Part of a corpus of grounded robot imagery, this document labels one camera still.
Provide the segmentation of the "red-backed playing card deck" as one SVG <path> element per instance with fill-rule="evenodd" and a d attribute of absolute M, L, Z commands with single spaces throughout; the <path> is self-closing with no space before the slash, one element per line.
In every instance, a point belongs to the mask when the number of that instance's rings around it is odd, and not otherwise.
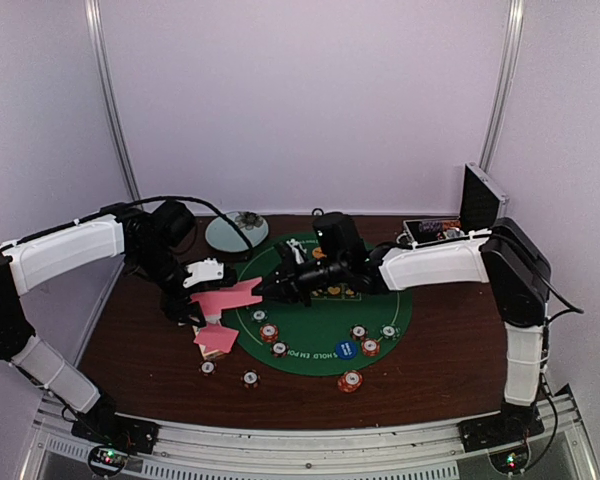
<path fill-rule="evenodd" d="M 198 302 L 207 323 L 217 323 L 224 310 L 232 310 L 258 303 L 259 299 L 250 292 L 232 289 L 196 293 L 191 300 Z"/>

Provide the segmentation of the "single red-backed playing card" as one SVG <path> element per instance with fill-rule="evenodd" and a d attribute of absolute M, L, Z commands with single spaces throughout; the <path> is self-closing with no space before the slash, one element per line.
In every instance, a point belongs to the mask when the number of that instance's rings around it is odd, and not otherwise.
<path fill-rule="evenodd" d="M 256 305 L 263 301 L 262 296 L 254 292 L 261 281 L 261 277 L 256 277 L 241 281 L 233 287 L 234 300 L 238 307 Z"/>

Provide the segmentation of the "green chips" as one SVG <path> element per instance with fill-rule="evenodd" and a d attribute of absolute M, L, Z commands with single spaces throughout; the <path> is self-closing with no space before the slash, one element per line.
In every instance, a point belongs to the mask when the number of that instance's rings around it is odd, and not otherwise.
<path fill-rule="evenodd" d="M 268 313 L 263 309 L 255 309 L 250 312 L 250 318 L 256 323 L 266 322 L 268 320 Z"/>
<path fill-rule="evenodd" d="M 380 328 L 380 335 L 383 339 L 396 340 L 400 335 L 400 329 L 395 325 L 383 325 Z"/>

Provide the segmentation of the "single brown chip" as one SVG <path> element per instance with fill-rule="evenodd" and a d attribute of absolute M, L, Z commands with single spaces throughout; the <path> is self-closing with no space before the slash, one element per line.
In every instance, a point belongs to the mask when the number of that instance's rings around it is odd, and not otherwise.
<path fill-rule="evenodd" d="M 204 376 L 213 375 L 216 372 L 216 363 L 211 360 L 204 361 L 200 364 L 199 371 Z"/>

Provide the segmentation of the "red chips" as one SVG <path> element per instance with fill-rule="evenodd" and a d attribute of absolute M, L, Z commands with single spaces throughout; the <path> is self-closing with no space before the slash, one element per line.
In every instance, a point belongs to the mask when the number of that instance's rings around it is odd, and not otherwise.
<path fill-rule="evenodd" d="M 376 339 L 365 339 L 361 343 L 361 351 L 367 357 L 375 357 L 380 353 L 380 342 Z"/>
<path fill-rule="evenodd" d="M 274 324 L 265 324 L 260 328 L 260 336 L 263 342 L 272 344 L 278 340 L 279 328 Z"/>

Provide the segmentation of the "brown chips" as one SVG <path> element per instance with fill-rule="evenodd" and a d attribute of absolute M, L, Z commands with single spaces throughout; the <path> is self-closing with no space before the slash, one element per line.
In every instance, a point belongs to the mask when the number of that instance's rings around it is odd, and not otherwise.
<path fill-rule="evenodd" d="M 368 337 L 368 329 L 364 325 L 354 325 L 350 329 L 350 336 L 354 341 L 363 341 Z"/>
<path fill-rule="evenodd" d="M 289 345 L 283 341 L 277 341 L 271 345 L 271 354 L 275 358 L 283 358 L 289 353 Z"/>

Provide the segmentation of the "brown poker chip stack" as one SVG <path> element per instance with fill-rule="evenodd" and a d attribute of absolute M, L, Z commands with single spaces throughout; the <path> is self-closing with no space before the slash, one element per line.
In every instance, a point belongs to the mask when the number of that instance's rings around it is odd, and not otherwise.
<path fill-rule="evenodd" d="M 255 370 L 247 370 L 241 376 L 241 381 L 245 388 L 254 389 L 260 384 L 260 375 Z"/>

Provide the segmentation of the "blue small blind button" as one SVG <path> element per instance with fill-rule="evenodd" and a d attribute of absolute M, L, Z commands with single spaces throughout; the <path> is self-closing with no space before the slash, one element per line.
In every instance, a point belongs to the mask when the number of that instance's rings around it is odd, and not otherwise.
<path fill-rule="evenodd" d="M 352 341 L 341 341 L 336 344 L 334 353 L 341 360 L 352 360 L 357 356 L 358 347 Z"/>

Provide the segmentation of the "red poker chip stack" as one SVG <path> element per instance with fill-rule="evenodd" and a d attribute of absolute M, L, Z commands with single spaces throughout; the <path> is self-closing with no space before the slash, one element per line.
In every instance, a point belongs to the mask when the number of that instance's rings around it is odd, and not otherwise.
<path fill-rule="evenodd" d="M 363 384 L 363 376 L 356 370 L 344 372 L 337 380 L 337 387 L 343 393 L 353 393 Z"/>

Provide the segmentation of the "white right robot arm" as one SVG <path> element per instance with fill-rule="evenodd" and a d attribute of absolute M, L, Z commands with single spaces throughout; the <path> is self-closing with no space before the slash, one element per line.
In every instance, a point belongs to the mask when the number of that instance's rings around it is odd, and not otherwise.
<path fill-rule="evenodd" d="M 515 440 L 531 424 L 544 362 L 547 330 L 548 260 L 510 218 L 464 236 L 404 246 L 385 242 L 366 248 L 354 219 L 341 212 L 315 218 L 322 250 L 309 258 L 288 240 L 276 244 L 279 264 L 254 287 L 265 300 L 311 303 L 317 289 L 343 283 L 368 294 L 387 294 L 429 285 L 482 283 L 490 286 L 507 335 L 507 377 L 503 402 L 493 419 L 499 440 Z"/>

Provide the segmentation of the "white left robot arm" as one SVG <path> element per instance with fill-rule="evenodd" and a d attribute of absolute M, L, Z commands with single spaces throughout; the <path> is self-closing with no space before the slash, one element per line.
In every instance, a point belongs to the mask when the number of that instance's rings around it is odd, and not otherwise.
<path fill-rule="evenodd" d="M 204 282 L 200 267 L 183 262 L 177 247 L 197 228 L 196 216 L 179 197 L 156 209 L 114 204 L 20 239 L 0 243 L 0 362 L 27 376 L 84 417 L 103 444 L 117 442 L 124 424 L 106 393 L 47 340 L 29 319 L 23 300 L 41 286 L 106 260 L 139 271 L 160 293 L 161 313 L 178 326 L 205 324 L 192 295 Z"/>

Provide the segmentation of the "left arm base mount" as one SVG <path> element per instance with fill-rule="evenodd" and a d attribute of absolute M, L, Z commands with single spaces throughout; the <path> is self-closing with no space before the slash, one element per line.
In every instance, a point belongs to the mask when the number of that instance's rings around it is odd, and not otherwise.
<path fill-rule="evenodd" d="M 70 408 L 75 420 L 73 436 L 97 442 L 128 454 L 151 454 L 156 444 L 159 425 L 117 412 L 114 399 L 99 391 L 95 404 L 85 412 Z"/>

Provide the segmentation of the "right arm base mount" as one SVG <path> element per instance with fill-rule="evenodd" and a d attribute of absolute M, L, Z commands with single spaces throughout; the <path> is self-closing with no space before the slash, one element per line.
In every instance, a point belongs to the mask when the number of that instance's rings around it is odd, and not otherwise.
<path fill-rule="evenodd" d="M 504 403 L 498 413 L 461 421 L 458 430 L 464 451 L 469 453 L 523 442 L 542 434 L 545 427 L 535 405 Z"/>

